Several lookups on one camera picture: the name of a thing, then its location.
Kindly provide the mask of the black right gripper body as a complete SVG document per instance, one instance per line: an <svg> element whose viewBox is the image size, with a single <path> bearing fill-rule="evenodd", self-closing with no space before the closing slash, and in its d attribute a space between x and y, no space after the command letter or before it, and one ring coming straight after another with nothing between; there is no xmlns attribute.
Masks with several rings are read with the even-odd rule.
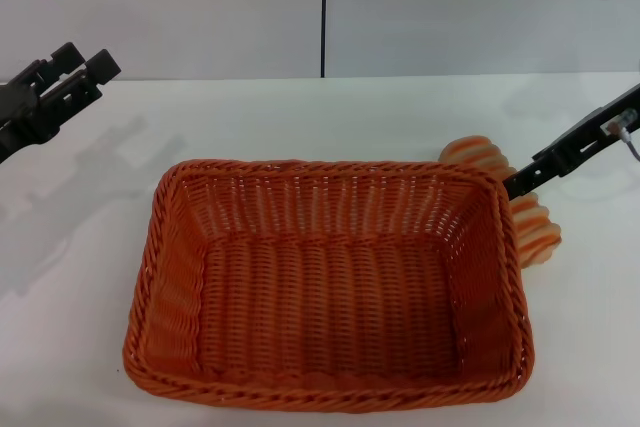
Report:
<svg viewBox="0 0 640 427"><path fill-rule="evenodd" d="M631 133L638 129L639 85L636 85L588 114L533 160L551 159L561 170L561 176L566 176L613 143L630 144Z"/></svg>

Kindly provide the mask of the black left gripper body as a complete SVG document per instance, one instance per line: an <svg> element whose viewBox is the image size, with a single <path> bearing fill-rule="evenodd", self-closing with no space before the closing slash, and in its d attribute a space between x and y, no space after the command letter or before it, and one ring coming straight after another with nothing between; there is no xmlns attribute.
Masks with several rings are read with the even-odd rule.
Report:
<svg viewBox="0 0 640 427"><path fill-rule="evenodd" d="M29 87L1 87L1 161L19 150L49 141L49 130L40 116L39 97Z"/></svg>

